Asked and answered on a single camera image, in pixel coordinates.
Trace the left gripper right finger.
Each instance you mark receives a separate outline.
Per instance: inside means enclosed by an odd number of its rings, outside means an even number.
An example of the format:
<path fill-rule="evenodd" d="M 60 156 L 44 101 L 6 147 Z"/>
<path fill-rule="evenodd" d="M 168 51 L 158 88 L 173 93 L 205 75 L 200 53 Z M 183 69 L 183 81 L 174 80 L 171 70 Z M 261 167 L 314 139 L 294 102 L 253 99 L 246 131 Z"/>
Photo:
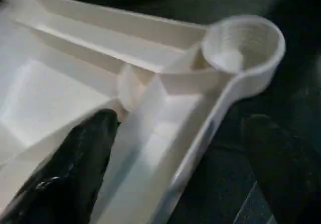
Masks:
<path fill-rule="evenodd" d="M 242 120 L 242 143 L 277 223 L 320 223 L 320 153 L 266 115 Z"/>

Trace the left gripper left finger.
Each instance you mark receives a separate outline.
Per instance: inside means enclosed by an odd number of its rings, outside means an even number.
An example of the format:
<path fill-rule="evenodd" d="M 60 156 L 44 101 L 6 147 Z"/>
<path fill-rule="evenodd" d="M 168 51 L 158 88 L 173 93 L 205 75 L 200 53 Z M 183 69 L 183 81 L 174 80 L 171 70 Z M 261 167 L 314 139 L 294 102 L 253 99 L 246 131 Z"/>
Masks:
<path fill-rule="evenodd" d="M 1 214 L 1 223 L 89 223 L 118 129 L 103 108 L 75 126 Z"/>

